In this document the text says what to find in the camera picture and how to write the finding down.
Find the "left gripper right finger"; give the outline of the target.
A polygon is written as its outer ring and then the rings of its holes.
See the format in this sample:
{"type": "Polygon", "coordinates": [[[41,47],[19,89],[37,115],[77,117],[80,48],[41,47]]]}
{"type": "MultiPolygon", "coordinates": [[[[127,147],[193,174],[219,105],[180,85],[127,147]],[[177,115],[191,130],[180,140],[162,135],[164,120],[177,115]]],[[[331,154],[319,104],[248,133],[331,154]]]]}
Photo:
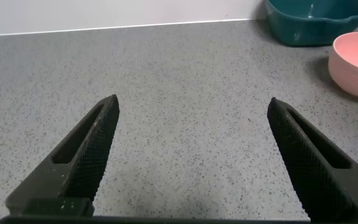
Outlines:
{"type": "Polygon", "coordinates": [[[358,163],[289,104],[267,117],[293,188],[315,223],[358,223],[358,163]]]}

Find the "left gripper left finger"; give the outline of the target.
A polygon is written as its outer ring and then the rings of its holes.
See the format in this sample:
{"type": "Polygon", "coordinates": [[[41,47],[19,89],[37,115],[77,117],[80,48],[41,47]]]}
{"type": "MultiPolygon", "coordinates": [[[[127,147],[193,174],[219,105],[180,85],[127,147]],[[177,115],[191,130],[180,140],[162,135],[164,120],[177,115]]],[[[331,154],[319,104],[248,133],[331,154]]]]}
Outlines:
{"type": "Polygon", "coordinates": [[[116,95],[97,104],[6,199],[12,216],[90,216],[119,119],[116,95]]]}

